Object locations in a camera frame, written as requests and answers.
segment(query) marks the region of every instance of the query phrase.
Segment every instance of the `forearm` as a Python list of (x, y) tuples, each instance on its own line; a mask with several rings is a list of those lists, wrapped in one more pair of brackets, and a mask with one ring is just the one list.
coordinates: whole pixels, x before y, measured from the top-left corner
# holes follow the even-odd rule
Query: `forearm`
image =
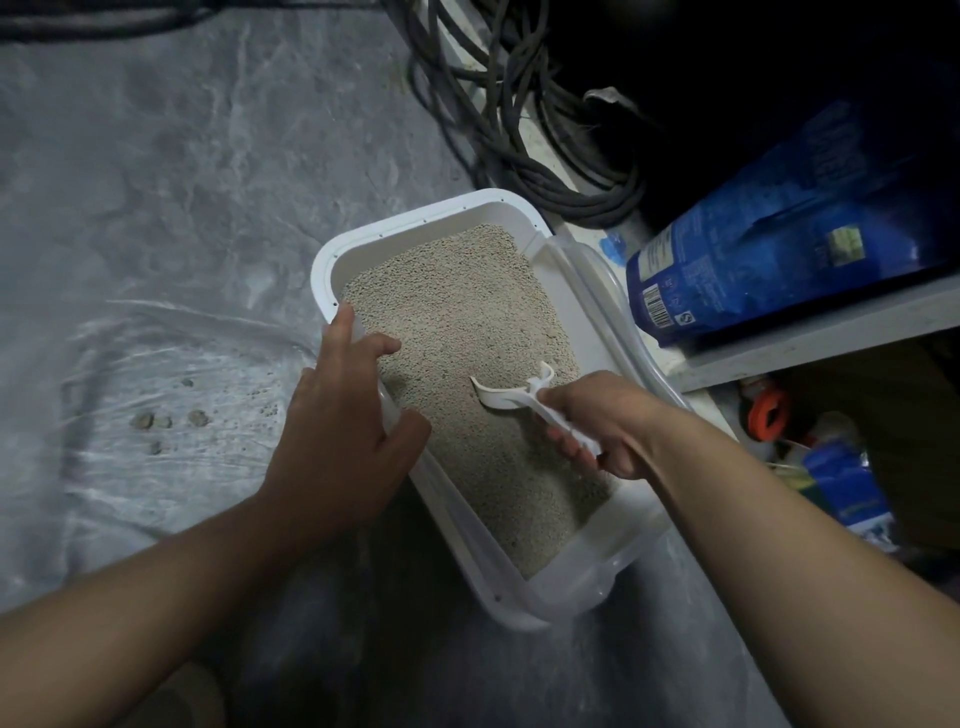
[(960, 608), (670, 410), (634, 447), (784, 708), (803, 726), (953, 724)]
[(0, 618), (0, 724), (103, 726), (285, 556), (245, 501)]

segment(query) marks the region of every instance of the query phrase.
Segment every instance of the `hand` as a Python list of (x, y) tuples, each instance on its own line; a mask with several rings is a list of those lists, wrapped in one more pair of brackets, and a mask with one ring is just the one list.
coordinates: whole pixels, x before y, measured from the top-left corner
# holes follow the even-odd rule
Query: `hand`
[(300, 375), (254, 497), (279, 514), (302, 549), (379, 514), (430, 436), (430, 423), (415, 410), (404, 410), (384, 434), (376, 360), (399, 351), (400, 342), (374, 333), (351, 343), (353, 319), (353, 307), (342, 303), (316, 368)]
[(599, 441), (604, 451), (595, 458), (572, 435), (548, 426), (547, 437), (575, 463), (594, 471), (602, 468), (626, 480), (649, 475), (632, 432), (670, 405), (613, 372), (594, 372), (560, 387), (541, 389), (537, 398)]

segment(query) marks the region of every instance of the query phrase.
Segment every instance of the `plastic sheet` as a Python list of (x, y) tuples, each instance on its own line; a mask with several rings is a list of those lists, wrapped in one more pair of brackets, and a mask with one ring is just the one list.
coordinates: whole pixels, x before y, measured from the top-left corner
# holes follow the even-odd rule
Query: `plastic sheet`
[(138, 297), (2, 326), (2, 609), (252, 494), (314, 358), (249, 311)]

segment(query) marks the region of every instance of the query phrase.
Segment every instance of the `barcode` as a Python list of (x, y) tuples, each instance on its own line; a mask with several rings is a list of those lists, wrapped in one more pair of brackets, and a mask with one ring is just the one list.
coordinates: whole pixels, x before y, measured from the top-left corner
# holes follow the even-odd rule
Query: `barcode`
[(670, 319), (670, 313), (663, 305), (660, 287), (656, 283), (643, 289), (643, 305), (647, 307), (647, 313), (650, 314), (650, 320), (654, 322), (655, 327), (666, 328), (673, 323)]

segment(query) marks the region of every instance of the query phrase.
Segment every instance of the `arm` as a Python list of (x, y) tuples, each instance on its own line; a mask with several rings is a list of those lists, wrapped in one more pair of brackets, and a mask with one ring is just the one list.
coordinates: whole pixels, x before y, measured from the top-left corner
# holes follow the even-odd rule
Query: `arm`
[(303, 370), (259, 492), (0, 618), (0, 725), (110, 723), (268, 576), (383, 509), (430, 426), (405, 412), (384, 437), (376, 359), (399, 342), (351, 344), (352, 323), (345, 305)]
[[(798, 726), (960, 716), (960, 607), (786, 488), (734, 440), (608, 372), (542, 390), (648, 477)], [(559, 430), (567, 456), (598, 463)]]

